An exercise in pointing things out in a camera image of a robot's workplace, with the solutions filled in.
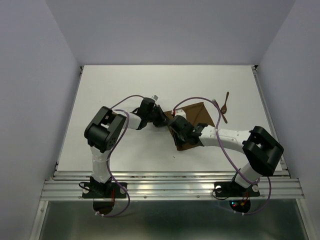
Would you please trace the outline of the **brown cloth napkin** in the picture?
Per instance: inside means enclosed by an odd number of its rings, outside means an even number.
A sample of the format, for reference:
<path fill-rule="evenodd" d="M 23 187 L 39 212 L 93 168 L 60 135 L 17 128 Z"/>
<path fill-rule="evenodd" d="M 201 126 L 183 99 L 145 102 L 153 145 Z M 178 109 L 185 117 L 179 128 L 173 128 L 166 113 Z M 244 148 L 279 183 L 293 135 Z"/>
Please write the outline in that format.
<path fill-rule="evenodd" d="M 182 107 L 182 109 L 186 112 L 186 119 L 193 126 L 196 126 L 198 123 L 208 124 L 208 126 L 212 126 L 212 127 L 215 125 L 203 102 L 187 105 L 187 106 Z M 171 120 L 174 117 L 170 111 L 166 111 L 164 114 L 168 117 L 169 120 Z M 168 129 L 173 137 L 172 130 L 169 127 L 168 127 Z M 176 147 L 176 149 L 178 151 L 185 151 L 185 150 L 195 148 L 198 146 L 202 147 L 203 144 L 201 143 L 201 145 L 200 144 L 199 145 L 185 145 L 185 147 Z"/>

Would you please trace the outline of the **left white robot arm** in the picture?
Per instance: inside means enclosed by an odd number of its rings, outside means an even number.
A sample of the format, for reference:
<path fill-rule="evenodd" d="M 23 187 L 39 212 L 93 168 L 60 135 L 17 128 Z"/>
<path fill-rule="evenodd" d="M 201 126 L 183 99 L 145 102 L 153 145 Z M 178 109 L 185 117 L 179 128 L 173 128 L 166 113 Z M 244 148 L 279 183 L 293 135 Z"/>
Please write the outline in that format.
<path fill-rule="evenodd" d="M 142 130 L 148 123 L 161 128 L 166 126 L 168 121 L 169 118 L 160 105 L 150 97 L 144 97 L 140 106 L 129 112 L 102 106 L 84 131 L 92 155 L 90 188 L 94 188 L 100 197 L 106 197 L 111 193 L 109 159 L 112 150 L 121 139 L 121 133 L 127 129 Z"/>

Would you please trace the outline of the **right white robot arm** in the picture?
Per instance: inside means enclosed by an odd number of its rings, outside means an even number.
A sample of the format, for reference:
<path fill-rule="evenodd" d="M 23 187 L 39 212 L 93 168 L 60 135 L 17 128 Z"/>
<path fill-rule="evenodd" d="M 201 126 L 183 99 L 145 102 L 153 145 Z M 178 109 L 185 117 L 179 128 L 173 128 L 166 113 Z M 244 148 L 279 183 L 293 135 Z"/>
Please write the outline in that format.
<path fill-rule="evenodd" d="M 255 126 L 252 130 L 217 129 L 206 123 L 194 126 L 181 115 L 171 119 L 168 126 L 183 143 L 221 148 L 236 170 L 230 182 L 231 192 L 235 195 L 242 195 L 251 185 L 257 184 L 259 178 L 273 176 L 284 153 L 282 145 L 261 126 Z M 227 149 L 244 154 L 247 164 L 237 168 Z"/>

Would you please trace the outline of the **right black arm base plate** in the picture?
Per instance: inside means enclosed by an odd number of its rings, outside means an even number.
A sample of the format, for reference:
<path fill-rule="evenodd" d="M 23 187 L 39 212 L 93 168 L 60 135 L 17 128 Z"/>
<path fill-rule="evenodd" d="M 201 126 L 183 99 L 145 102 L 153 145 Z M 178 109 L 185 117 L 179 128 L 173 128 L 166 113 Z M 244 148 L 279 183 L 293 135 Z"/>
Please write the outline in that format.
<path fill-rule="evenodd" d="M 242 198 L 246 197 L 259 197 L 259 190 L 254 191 L 253 186 L 250 185 L 248 188 L 244 188 L 235 182 L 229 181 L 218 181 L 214 183 L 212 194 L 219 198 Z"/>

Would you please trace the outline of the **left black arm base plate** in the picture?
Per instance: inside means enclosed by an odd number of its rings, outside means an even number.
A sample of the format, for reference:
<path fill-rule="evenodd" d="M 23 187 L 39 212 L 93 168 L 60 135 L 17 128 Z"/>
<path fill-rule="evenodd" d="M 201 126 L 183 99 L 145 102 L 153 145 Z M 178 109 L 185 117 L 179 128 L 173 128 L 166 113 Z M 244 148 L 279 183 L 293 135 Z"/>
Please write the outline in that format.
<path fill-rule="evenodd" d="M 89 182 L 80 182 L 82 188 L 83 199 L 126 199 L 127 194 L 125 191 L 118 186 L 115 182 L 111 183 L 111 186 L 107 190 L 102 192 L 96 192 L 92 190 L 91 184 Z"/>

